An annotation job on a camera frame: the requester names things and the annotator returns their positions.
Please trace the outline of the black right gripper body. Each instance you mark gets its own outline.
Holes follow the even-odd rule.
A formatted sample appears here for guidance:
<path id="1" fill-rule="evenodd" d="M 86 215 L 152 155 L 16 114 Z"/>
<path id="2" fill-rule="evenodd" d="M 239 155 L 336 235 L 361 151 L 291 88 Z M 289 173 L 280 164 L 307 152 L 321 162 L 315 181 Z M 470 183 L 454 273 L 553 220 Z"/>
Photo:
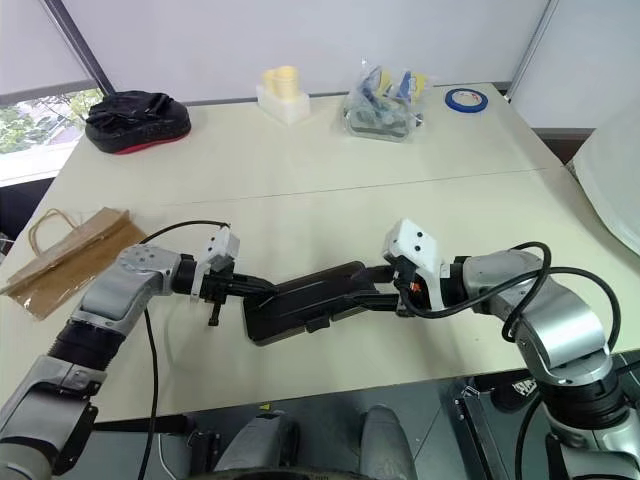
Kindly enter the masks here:
<path id="1" fill-rule="evenodd" d="M 431 309 L 426 282 L 417 274 L 417 267 L 404 256 L 395 260 L 393 286 L 399 294 L 396 307 L 398 316 L 426 317 Z"/>

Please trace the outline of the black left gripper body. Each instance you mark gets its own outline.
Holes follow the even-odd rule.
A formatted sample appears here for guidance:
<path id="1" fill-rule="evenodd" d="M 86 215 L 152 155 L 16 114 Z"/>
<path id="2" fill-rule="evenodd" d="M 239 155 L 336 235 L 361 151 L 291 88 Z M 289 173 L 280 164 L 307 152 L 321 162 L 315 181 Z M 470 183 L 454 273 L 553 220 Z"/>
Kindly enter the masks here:
<path id="1" fill-rule="evenodd" d="M 247 293 L 248 277 L 235 273 L 234 267 L 235 265 L 231 264 L 219 272 L 211 271 L 204 275 L 200 298 L 212 304 L 209 326 L 219 325 L 221 308 L 229 295 L 243 297 Z"/>

